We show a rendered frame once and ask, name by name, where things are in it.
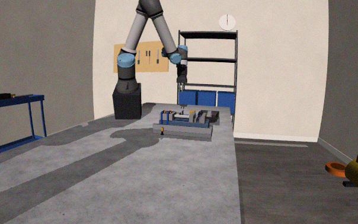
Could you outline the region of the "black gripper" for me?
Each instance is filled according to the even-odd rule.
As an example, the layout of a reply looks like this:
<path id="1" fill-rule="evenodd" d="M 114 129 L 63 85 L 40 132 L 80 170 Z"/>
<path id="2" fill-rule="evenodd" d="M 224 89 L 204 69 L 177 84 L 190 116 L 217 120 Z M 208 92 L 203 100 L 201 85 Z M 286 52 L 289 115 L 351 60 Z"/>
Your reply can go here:
<path id="1" fill-rule="evenodd" d="M 176 64 L 177 68 L 177 83 L 179 84 L 179 92 L 183 92 L 183 84 L 187 83 L 187 60 L 181 60 L 179 64 Z M 180 84 L 182 83 L 182 87 Z"/>

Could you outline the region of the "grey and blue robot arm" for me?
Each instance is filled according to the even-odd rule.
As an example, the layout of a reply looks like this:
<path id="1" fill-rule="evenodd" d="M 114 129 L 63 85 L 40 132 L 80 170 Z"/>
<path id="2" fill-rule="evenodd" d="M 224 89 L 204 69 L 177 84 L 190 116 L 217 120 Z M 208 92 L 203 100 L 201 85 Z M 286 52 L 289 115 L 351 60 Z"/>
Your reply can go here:
<path id="1" fill-rule="evenodd" d="M 116 90 L 122 94 L 130 94 L 138 90 L 138 83 L 135 78 L 136 48 L 148 18 L 151 18 L 164 46 L 161 51 L 162 57 L 167 57 L 171 63 L 176 65 L 181 60 L 187 60 L 188 55 L 187 46 L 179 45 L 176 47 L 163 16 L 164 11 L 159 0 L 139 0 L 136 12 L 125 45 L 121 48 L 117 57 L 118 84 Z"/>

